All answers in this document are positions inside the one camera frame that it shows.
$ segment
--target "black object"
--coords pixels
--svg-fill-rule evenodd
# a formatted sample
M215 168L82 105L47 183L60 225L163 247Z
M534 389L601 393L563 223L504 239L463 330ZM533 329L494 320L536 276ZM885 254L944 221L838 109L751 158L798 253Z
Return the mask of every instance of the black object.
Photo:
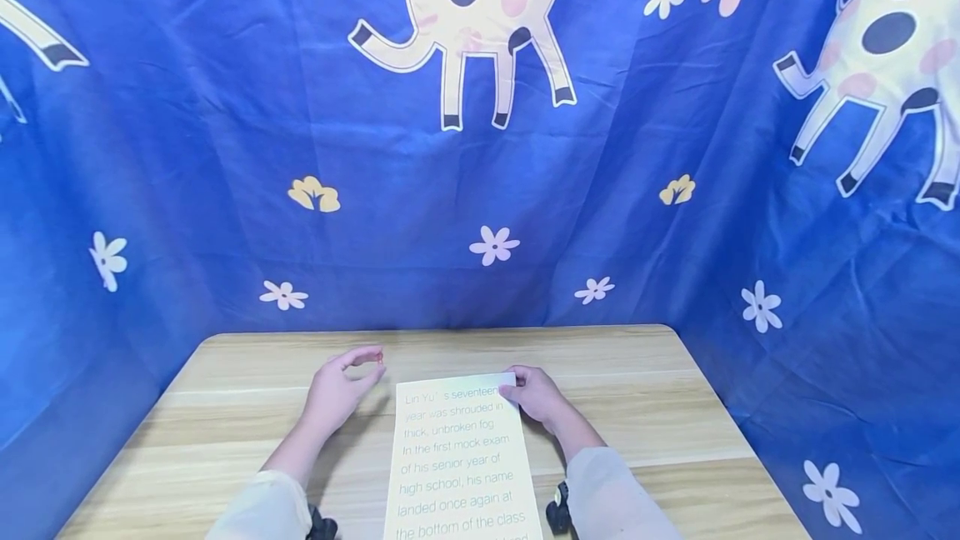
M313 527L310 527L306 540L334 540L337 537L337 522L324 519L314 506L310 506L310 519L313 520Z
M553 502L546 506L546 523L553 535L567 533L570 530L570 509L567 506L568 488L566 482L560 482L553 495Z

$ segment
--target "wood grain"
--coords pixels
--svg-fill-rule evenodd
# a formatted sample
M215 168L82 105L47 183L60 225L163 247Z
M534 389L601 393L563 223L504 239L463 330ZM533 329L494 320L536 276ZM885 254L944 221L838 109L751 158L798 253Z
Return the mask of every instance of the wood grain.
M59 538L203 538L293 425L314 371L383 344L389 370L324 448L309 496L342 540L380 540L393 384L541 366L688 540L808 539L676 334L662 326L470 332L233 334L197 349ZM525 438L537 504L563 480L543 431ZM551 538L543 521L546 538Z

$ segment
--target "sleeve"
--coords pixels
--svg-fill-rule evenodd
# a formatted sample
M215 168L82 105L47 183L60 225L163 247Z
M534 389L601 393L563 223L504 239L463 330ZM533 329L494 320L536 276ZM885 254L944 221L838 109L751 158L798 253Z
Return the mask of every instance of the sleeve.
M589 447L567 465L567 506L580 540L682 540L663 510L610 447Z
M261 471L233 499L207 540L304 540L313 522L296 479Z

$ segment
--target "right hand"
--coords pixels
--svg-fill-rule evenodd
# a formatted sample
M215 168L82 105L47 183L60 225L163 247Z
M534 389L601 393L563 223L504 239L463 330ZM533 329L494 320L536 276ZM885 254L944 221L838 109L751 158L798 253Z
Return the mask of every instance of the right hand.
M513 365L507 371L517 375L517 386L501 386L500 395L556 435L558 421L574 410L557 384L539 367Z

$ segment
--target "forearm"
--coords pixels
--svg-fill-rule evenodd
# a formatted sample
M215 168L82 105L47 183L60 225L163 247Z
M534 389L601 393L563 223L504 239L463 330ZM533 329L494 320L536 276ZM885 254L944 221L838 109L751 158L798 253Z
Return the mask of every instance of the forearm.
M590 422L573 405L567 403L550 422L550 432L555 435L567 464L583 449L607 446Z
M322 425L311 424L303 418L297 421L289 434L277 446L260 471L279 471L296 479L304 490L310 483L314 464L330 432Z

